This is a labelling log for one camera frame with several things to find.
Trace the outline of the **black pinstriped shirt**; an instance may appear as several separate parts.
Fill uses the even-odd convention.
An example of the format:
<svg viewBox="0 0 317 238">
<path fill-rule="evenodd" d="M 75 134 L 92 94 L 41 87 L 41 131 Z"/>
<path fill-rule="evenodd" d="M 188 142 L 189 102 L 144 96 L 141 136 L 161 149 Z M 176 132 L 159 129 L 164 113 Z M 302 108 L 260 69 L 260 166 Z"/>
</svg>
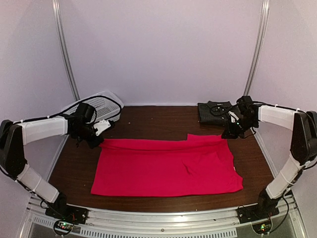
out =
<svg viewBox="0 0 317 238">
<path fill-rule="evenodd" d="M 229 101 L 198 103 L 199 122 L 206 125 L 225 126 L 229 120 L 228 111 L 232 106 Z"/>
</svg>

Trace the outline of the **red garment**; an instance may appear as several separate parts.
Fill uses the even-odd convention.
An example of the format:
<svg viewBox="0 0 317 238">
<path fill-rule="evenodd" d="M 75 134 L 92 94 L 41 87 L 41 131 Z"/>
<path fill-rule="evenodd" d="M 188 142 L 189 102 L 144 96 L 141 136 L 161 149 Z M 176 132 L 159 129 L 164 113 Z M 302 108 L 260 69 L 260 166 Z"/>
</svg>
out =
<svg viewBox="0 0 317 238">
<path fill-rule="evenodd" d="M 228 143 L 219 135 L 186 140 L 105 139 L 91 194 L 179 197 L 243 189 Z"/>
</svg>

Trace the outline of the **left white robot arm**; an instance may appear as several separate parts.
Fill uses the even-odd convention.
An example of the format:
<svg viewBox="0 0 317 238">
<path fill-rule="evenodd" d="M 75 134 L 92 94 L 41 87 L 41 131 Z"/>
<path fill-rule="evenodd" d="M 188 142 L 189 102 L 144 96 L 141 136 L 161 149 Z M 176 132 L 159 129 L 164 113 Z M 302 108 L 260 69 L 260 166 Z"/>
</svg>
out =
<svg viewBox="0 0 317 238">
<path fill-rule="evenodd" d="M 63 194 L 43 177 L 42 171 L 36 170 L 35 163 L 53 157 L 58 137 L 68 135 L 95 148 L 103 140 L 102 133 L 111 127 L 108 120 L 91 123 L 74 116 L 3 120 L 0 123 L 0 166 L 9 178 L 53 204 L 51 210 L 60 220 L 67 220 L 71 209 L 60 201 L 64 199 Z"/>
</svg>

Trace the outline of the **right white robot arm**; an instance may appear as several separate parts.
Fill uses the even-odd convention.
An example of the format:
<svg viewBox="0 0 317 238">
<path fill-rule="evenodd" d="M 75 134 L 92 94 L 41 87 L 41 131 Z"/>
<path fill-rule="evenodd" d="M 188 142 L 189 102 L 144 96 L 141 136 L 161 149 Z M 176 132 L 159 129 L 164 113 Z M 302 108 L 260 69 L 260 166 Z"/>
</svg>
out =
<svg viewBox="0 0 317 238">
<path fill-rule="evenodd" d="M 264 189 L 265 199 L 279 199 L 295 185 L 295 179 L 317 164 L 317 109 L 302 111 L 255 101 L 240 102 L 236 107 L 239 117 L 231 108 L 224 111 L 228 119 L 223 139 L 244 139 L 247 130 L 264 123 L 267 133 L 264 144 L 267 150 L 273 150 L 271 155 L 284 155 L 286 145 L 290 146 L 285 165 Z"/>
</svg>

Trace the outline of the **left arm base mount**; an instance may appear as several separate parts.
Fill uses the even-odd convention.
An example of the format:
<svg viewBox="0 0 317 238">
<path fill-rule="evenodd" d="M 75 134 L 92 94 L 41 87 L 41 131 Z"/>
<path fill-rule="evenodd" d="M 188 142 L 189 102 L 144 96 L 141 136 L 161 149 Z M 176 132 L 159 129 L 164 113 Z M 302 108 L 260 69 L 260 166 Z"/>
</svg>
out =
<svg viewBox="0 0 317 238">
<path fill-rule="evenodd" d="M 51 203 L 39 196 L 41 208 L 45 209 L 45 215 L 56 218 L 53 231 L 64 238 L 69 235 L 75 225 L 84 225 L 87 220 L 88 209 L 67 204 L 66 195 L 60 193 L 55 202 Z"/>
</svg>

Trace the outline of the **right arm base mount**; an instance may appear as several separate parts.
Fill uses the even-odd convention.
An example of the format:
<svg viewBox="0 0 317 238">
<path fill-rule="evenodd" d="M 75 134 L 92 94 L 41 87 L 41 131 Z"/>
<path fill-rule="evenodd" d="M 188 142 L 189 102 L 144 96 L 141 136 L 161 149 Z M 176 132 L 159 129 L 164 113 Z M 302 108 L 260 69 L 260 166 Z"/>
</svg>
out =
<svg viewBox="0 0 317 238">
<path fill-rule="evenodd" d="M 259 193 L 257 204 L 250 206 L 240 205 L 235 210 L 240 224 L 256 222 L 252 225 L 253 231 L 261 236 L 268 236 L 275 232 L 284 223 L 290 211 L 285 195 L 292 195 L 292 192 L 286 190 L 279 198 L 271 199 L 266 189 L 263 189 Z M 287 206 L 286 214 L 278 225 L 274 225 L 272 217 L 280 213 L 277 206 L 281 199 Z"/>
</svg>

